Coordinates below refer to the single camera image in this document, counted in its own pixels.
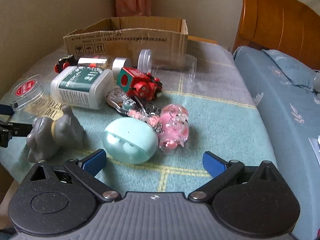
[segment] silver screw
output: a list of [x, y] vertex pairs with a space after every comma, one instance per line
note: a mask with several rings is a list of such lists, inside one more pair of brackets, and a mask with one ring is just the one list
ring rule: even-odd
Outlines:
[[118, 197], [118, 195], [119, 193], [114, 190], [108, 190], [102, 194], [102, 196], [106, 199], [115, 199]]
[[204, 199], [206, 197], [206, 193], [203, 191], [194, 191], [190, 195], [193, 199]]

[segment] wooden headboard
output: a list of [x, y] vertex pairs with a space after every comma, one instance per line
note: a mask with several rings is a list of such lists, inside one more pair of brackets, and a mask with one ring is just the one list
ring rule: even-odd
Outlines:
[[243, 0], [233, 46], [278, 49], [320, 69], [320, 16], [297, 0]]

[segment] round red label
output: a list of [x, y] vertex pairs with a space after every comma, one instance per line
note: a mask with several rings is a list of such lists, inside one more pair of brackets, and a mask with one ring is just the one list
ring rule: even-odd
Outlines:
[[31, 88], [33, 88], [35, 84], [36, 84], [36, 81], [33, 79], [23, 83], [20, 87], [18, 87], [16, 91], [16, 96], [19, 97], [27, 93]]

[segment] blue bed sheet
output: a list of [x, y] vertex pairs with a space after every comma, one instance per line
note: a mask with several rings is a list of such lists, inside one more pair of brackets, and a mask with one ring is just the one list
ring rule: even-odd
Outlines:
[[293, 233], [298, 239], [315, 239], [320, 227], [320, 166], [309, 138], [320, 135], [320, 101], [315, 93], [291, 85], [262, 51], [242, 46], [234, 60], [267, 129], [279, 171], [300, 203]]

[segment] gray rubber toy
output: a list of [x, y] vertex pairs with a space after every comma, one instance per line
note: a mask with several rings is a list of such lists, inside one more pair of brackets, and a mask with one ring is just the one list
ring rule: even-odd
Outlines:
[[33, 129], [27, 136], [29, 162], [48, 160], [60, 147], [83, 148], [83, 127], [70, 106], [63, 106], [62, 111], [63, 116], [56, 121], [49, 117], [37, 117], [33, 121]]

